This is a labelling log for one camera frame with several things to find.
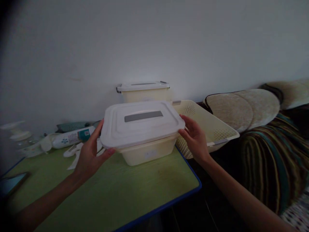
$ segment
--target left hand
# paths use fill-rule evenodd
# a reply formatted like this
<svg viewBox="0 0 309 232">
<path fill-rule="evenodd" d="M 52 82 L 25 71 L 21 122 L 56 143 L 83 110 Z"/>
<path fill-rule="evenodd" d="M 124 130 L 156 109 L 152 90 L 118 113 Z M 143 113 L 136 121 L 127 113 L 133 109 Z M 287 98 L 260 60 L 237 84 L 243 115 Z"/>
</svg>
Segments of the left hand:
<svg viewBox="0 0 309 232">
<path fill-rule="evenodd" d="M 77 177 L 82 183 L 86 182 L 92 177 L 99 167 L 115 153 L 114 148 L 106 150 L 103 154 L 96 157 L 97 155 L 97 138 L 100 135 L 104 119 L 101 120 L 95 131 L 90 136 L 89 140 L 84 143 L 81 151 L 80 158 L 73 172 L 73 175 Z"/>
</svg>

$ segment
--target beige cushion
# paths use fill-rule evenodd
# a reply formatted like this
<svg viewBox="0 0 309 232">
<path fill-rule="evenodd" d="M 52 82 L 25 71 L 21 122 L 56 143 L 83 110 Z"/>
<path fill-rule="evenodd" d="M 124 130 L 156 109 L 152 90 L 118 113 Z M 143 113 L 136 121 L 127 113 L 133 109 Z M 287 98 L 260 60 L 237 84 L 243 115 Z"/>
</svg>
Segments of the beige cushion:
<svg viewBox="0 0 309 232">
<path fill-rule="evenodd" d="M 239 133 L 266 125 L 280 109 L 276 96 L 263 89 L 209 95 L 204 104 Z"/>
<path fill-rule="evenodd" d="M 292 82 L 269 82 L 266 85 L 280 90 L 283 94 L 282 110 L 309 103 L 309 79 Z"/>
</svg>

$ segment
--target table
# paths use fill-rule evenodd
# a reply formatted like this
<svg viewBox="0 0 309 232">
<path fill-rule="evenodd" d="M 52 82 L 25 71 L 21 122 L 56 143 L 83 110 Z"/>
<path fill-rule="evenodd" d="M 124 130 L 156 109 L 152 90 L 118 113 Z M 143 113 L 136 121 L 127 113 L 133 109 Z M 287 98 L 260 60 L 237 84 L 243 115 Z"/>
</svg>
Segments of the table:
<svg viewBox="0 0 309 232">
<path fill-rule="evenodd" d="M 6 175 L 31 173 L 9 202 L 15 212 L 73 172 L 66 169 L 75 156 L 64 158 L 65 150 L 24 159 Z M 116 153 L 36 231 L 122 231 L 200 188 L 200 180 L 176 147 L 168 156 L 133 167 Z"/>
</svg>

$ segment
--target sticker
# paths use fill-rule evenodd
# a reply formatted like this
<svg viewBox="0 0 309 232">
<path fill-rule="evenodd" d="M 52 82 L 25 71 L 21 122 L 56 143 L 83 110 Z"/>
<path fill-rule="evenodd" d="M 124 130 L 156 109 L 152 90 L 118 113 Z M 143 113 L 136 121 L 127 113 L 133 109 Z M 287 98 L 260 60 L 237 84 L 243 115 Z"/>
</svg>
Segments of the sticker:
<svg viewBox="0 0 309 232">
<path fill-rule="evenodd" d="M 151 151 L 145 153 L 144 156 L 145 156 L 145 159 L 149 159 L 149 158 L 152 158 L 154 156 L 157 156 L 157 150 L 151 150 Z"/>
<path fill-rule="evenodd" d="M 82 142 L 86 142 L 86 141 L 90 138 L 89 129 L 79 131 L 79 132 L 78 132 L 78 138 L 79 138 Z"/>
<path fill-rule="evenodd" d="M 149 101 L 153 101 L 153 98 L 150 98 L 150 97 L 143 97 L 142 98 L 142 102 L 149 102 Z"/>
</svg>

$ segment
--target right hand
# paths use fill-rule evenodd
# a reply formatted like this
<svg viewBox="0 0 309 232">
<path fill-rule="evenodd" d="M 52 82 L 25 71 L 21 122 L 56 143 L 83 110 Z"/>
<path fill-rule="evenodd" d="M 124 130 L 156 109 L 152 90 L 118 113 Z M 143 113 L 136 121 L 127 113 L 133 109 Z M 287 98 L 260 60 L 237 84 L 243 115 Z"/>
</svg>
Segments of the right hand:
<svg viewBox="0 0 309 232">
<path fill-rule="evenodd" d="M 200 165 L 204 162 L 210 161 L 212 158 L 208 152 L 205 132 L 193 119 L 181 114 L 180 117 L 185 121 L 186 128 L 178 130 L 178 133 L 187 142 L 193 158 Z"/>
</svg>

